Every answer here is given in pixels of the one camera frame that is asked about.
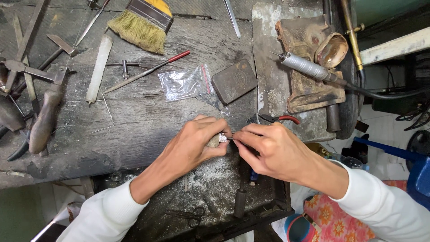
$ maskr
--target scissors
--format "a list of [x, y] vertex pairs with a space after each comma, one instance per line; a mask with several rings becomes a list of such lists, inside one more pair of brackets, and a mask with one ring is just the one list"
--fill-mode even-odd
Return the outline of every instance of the scissors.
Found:
[[188, 219], [188, 225], [191, 228], [195, 228], [200, 225], [202, 217], [205, 215], [205, 209], [202, 207], [196, 207], [192, 213], [177, 210], [166, 210], [165, 214]]

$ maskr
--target small plastic bag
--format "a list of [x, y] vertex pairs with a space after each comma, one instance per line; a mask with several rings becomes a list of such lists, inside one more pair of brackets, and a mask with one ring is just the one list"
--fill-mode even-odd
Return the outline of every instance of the small plastic bag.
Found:
[[207, 64], [195, 69], [158, 74], [166, 101], [200, 96], [214, 91]]

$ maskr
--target plastic bottle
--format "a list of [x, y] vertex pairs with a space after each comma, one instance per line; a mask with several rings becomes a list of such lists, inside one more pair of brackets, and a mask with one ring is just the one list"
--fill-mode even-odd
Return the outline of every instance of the plastic bottle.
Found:
[[369, 171], [368, 165], [363, 164], [361, 161], [357, 160], [354, 157], [345, 157], [341, 154], [336, 154], [336, 153], [332, 153], [332, 157], [335, 160], [340, 161], [342, 164], [346, 165], [349, 168]]

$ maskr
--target metal plate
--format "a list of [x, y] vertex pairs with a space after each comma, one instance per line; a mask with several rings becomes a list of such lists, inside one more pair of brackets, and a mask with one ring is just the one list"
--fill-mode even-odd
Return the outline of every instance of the metal plate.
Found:
[[221, 102], [228, 104], [254, 89], [258, 82], [248, 60], [243, 59], [215, 74], [212, 85]]

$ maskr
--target orange floral cloth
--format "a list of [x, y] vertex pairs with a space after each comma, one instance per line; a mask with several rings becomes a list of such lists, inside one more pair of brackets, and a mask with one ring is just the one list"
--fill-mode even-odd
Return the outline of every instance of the orange floral cloth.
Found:
[[[406, 182], [383, 181], [403, 191], [406, 191]], [[315, 195], [310, 201], [305, 201], [304, 211], [321, 228], [321, 233], [314, 237], [313, 242], [366, 242], [375, 238], [367, 225], [345, 213], [325, 194]]]

